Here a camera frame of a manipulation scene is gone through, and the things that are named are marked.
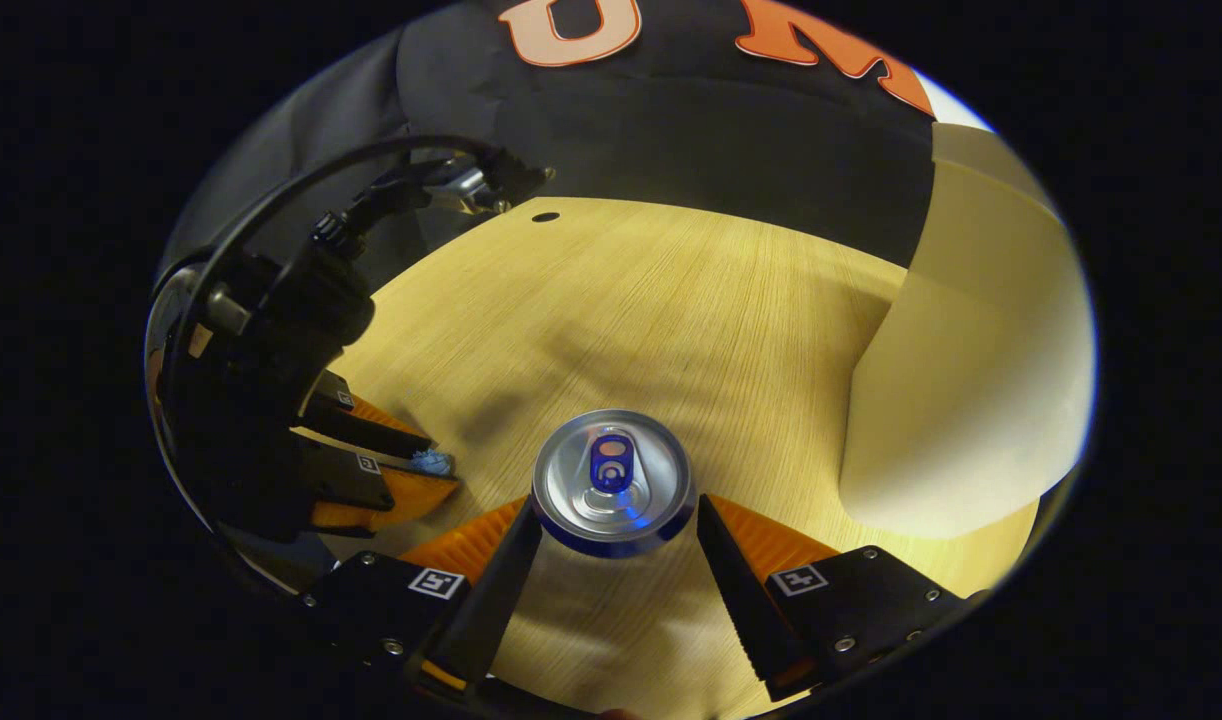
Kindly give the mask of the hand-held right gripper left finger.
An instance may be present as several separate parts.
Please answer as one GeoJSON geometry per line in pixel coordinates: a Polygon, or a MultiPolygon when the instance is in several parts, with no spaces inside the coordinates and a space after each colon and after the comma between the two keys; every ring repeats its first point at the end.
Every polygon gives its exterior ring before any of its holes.
{"type": "Polygon", "coordinates": [[[541,537],[532,498],[516,498],[400,556],[356,553],[306,589],[301,606],[329,650],[404,691],[475,700],[541,537]]]}

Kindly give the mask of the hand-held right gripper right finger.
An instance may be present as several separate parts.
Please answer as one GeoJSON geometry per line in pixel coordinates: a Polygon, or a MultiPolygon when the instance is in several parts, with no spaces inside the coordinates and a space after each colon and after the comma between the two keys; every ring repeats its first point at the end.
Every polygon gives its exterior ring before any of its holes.
{"type": "Polygon", "coordinates": [[[771,700],[820,692],[986,600],[957,594],[876,544],[840,551],[701,495],[695,531],[753,674],[771,700]]]}

